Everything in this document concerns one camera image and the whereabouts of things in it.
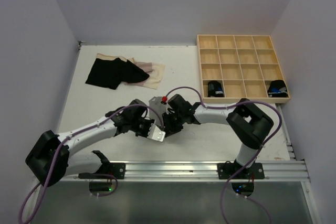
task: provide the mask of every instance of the wooden grid shelf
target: wooden grid shelf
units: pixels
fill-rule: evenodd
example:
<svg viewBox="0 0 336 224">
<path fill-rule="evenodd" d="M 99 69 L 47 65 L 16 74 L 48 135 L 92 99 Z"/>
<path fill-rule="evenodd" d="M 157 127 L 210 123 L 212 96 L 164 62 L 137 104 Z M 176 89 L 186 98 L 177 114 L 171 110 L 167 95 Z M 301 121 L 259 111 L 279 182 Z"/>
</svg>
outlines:
<svg viewBox="0 0 336 224">
<path fill-rule="evenodd" d="M 208 103 L 231 103 L 241 98 L 286 103 L 270 98 L 267 90 L 274 80 L 284 80 L 270 36 L 198 35 L 202 97 Z M 208 83 L 218 81 L 225 97 L 208 95 Z"/>
</svg>

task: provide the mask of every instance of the robotic arm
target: robotic arm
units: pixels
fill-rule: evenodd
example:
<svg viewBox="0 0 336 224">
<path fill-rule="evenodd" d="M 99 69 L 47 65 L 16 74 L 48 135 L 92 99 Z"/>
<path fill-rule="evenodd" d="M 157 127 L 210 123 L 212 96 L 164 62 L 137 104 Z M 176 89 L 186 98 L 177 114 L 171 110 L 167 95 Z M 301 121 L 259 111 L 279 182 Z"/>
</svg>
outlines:
<svg viewBox="0 0 336 224">
<path fill-rule="evenodd" d="M 232 167 L 234 172 L 251 160 L 274 124 L 272 119 L 254 104 L 240 105 L 228 110 L 214 110 L 203 107 L 199 102 L 191 105 L 179 94 L 174 95 L 167 103 L 170 108 L 162 114 L 164 127 L 161 128 L 155 125 L 154 119 L 142 117 L 147 110 L 146 105 L 135 99 L 130 105 L 139 106 L 125 108 L 115 116 L 112 116 L 115 111 L 108 112 L 99 120 L 77 130 L 58 135 L 47 131 L 41 135 L 30 151 L 26 164 L 44 185 L 56 148 L 63 139 L 68 138 L 69 140 L 61 147 L 58 154 L 48 186 L 54 185 L 64 176 L 71 174 L 110 174 L 112 167 L 100 151 L 93 151 L 87 156 L 76 155 L 76 153 L 100 140 L 128 131 L 134 132 L 136 136 L 161 142 L 165 137 L 181 131 L 184 123 L 219 123 L 230 125 L 242 142 Z"/>
</svg>

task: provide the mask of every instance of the wooden organizer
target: wooden organizer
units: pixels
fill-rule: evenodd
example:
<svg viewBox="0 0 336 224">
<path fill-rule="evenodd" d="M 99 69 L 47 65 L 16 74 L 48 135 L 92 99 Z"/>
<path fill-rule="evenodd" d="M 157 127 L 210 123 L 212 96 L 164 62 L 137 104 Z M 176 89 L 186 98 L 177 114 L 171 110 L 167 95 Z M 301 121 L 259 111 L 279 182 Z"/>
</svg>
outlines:
<svg viewBox="0 0 336 224">
<path fill-rule="evenodd" d="M 270 36 L 198 35 L 197 46 L 205 102 L 231 103 L 241 98 L 269 103 L 289 101 L 290 96 L 267 95 L 271 81 L 284 80 Z M 225 97 L 207 97 L 208 83 L 213 80 L 222 84 Z"/>
</svg>

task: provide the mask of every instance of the wooden compartment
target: wooden compartment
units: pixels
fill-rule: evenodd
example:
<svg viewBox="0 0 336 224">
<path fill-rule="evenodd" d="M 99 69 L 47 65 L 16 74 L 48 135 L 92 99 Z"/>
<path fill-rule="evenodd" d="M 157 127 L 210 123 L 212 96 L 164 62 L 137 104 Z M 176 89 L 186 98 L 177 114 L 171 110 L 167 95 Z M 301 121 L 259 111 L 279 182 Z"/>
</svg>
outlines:
<svg viewBox="0 0 336 224">
<path fill-rule="evenodd" d="M 243 81 L 224 81 L 225 97 L 244 98 L 246 97 Z"/>
<path fill-rule="evenodd" d="M 237 48 L 240 49 L 254 49 L 254 44 L 252 40 L 252 36 L 235 36 L 235 41 Z"/>
<path fill-rule="evenodd" d="M 282 80 L 282 74 L 278 65 L 260 65 L 264 80 L 274 81 Z"/>
<path fill-rule="evenodd" d="M 220 49 L 219 58 L 221 63 L 239 63 L 236 49 Z"/>
<path fill-rule="evenodd" d="M 254 49 L 238 49 L 240 64 L 258 64 L 258 57 Z"/>
<path fill-rule="evenodd" d="M 256 49 L 273 49 L 269 36 L 253 36 L 253 41 Z"/>
<path fill-rule="evenodd" d="M 201 64 L 203 80 L 222 80 L 220 64 Z"/>
<path fill-rule="evenodd" d="M 203 81 L 203 97 L 208 97 L 208 83 L 212 81 L 212 80 L 209 80 L 209 81 Z M 222 89 L 224 91 L 224 94 L 225 94 L 225 90 L 224 90 L 224 86 L 223 86 L 223 81 L 222 80 L 215 80 L 215 81 L 218 81 L 221 85 L 222 85 Z M 210 99 L 223 99 L 223 97 L 218 97 L 218 98 L 215 98 L 215 97 L 209 97 Z"/>
<path fill-rule="evenodd" d="M 223 80 L 242 80 L 239 64 L 221 64 Z"/>
<path fill-rule="evenodd" d="M 233 103 L 244 97 L 268 103 L 290 100 L 267 95 L 271 81 L 284 80 L 270 36 L 198 35 L 197 45 L 204 102 Z M 225 97 L 207 97 L 213 80 L 221 83 Z"/>
<path fill-rule="evenodd" d="M 244 81 L 248 98 L 267 98 L 265 83 L 263 81 Z"/>
<path fill-rule="evenodd" d="M 274 50 L 257 50 L 257 55 L 260 64 L 277 64 L 277 56 Z"/>
<path fill-rule="evenodd" d="M 218 48 L 236 48 L 235 40 L 232 35 L 218 35 Z"/>
<path fill-rule="evenodd" d="M 217 48 L 217 40 L 215 35 L 199 35 L 198 45 L 200 48 Z"/>
<path fill-rule="evenodd" d="M 219 63 L 218 49 L 201 49 L 201 63 Z"/>
<path fill-rule="evenodd" d="M 262 80 L 262 74 L 258 64 L 242 64 L 241 71 L 243 72 L 244 80 Z"/>
</svg>

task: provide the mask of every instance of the gray floor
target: gray floor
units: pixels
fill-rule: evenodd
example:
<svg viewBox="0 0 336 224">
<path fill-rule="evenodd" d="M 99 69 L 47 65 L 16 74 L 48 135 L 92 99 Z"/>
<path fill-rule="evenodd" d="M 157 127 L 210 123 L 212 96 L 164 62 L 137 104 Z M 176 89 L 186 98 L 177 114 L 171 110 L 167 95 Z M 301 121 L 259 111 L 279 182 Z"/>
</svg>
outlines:
<svg viewBox="0 0 336 224">
<path fill-rule="evenodd" d="M 115 194 L 89 196 L 88 182 L 50 187 L 33 224 L 224 223 L 219 209 L 223 183 L 120 183 Z M 274 224 L 312 223 L 300 183 L 256 183 L 253 198 L 270 211 Z M 224 206 L 235 223 L 268 223 L 262 208 L 225 193 Z"/>
</svg>

